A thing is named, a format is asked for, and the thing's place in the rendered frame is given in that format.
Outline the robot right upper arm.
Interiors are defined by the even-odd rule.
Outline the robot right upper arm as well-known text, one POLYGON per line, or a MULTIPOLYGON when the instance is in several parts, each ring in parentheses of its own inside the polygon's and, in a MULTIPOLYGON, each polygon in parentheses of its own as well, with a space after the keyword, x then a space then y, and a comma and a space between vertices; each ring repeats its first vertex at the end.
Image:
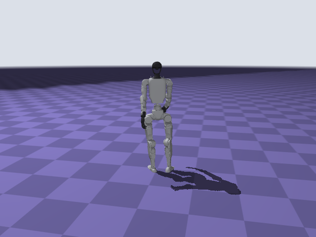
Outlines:
POLYGON ((170 99, 171 98, 171 93, 172 93, 172 80, 171 79, 166 79, 166 85, 167 85, 167 93, 166 93, 166 99, 170 99))

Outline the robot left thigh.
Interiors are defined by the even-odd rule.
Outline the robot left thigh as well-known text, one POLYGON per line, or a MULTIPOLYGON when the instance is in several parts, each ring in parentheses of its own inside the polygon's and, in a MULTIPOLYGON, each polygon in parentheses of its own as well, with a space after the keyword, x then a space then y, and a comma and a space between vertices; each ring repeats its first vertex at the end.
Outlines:
POLYGON ((152 113, 147 114, 146 117, 144 118, 144 124, 145 126, 147 126, 145 129, 147 142, 150 141, 151 148, 154 148, 156 146, 156 142, 155 140, 153 140, 152 120, 153 120, 153 114, 152 113))

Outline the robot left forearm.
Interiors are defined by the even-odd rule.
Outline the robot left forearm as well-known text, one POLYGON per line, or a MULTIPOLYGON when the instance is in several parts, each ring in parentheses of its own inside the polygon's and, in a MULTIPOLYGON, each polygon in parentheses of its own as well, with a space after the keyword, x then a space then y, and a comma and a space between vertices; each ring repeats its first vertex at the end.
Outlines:
POLYGON ((147 104, 147 102, 143 100, 143 96, 140 96, 140 104, 141 104, 141 115, 142 115, 143 112, 146 112, 146 104, 147 104))

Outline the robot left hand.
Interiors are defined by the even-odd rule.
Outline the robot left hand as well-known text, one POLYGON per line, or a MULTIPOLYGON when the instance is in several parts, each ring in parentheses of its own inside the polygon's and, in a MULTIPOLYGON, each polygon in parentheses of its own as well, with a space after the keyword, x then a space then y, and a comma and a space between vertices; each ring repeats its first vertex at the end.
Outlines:
POLYGON ((145 126, 144 124, 144 118, 146 117, 146 112, 143 112, 143 114, 141 115, 141 124, 142 124, 142 128, 146 129, 147 126, 145 126))

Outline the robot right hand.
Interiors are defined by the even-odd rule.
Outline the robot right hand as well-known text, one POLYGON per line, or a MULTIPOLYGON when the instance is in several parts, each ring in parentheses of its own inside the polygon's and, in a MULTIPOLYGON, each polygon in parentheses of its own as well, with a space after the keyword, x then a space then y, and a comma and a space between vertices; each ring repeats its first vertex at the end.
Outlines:
POLYGON ((168 106, 167 108, 165 108, 165 107, 163 106, 161 109, 163 109, 163 112, 165 113, 168 108, 169 108, 169 106, 168 106))

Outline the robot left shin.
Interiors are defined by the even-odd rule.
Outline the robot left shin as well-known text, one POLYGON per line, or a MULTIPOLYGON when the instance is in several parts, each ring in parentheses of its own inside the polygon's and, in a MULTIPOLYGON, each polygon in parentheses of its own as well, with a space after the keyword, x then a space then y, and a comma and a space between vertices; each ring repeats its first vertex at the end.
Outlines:
POLYGON ((151 168, 155 168, 155 157, 156 157, 156 150, 155 148, 151 148, 151 143, 148 141, 148 154, 151 161, 151 168))

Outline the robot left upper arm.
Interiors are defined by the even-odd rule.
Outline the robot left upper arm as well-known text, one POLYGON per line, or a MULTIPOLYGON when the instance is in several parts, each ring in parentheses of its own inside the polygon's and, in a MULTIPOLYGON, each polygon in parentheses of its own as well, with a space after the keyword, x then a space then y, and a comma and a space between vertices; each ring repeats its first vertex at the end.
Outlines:
POLYGON ((148 85, 149 79, 144 79, 142 81, 142 86, 141 86, 141 92, 143 96, 143 100, 147 101, 147 85, 148 85))

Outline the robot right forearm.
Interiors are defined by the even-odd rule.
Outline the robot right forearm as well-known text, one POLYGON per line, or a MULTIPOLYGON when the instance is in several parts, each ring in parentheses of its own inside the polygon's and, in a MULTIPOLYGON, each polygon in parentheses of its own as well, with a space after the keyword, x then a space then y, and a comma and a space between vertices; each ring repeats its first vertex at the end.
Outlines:
POLYGON ((170 99, 166 99, 166 103, 165 103, 165 108, 167 108, 168 106, 170 106, 170 102, 171 102, 171 98, 170 99))

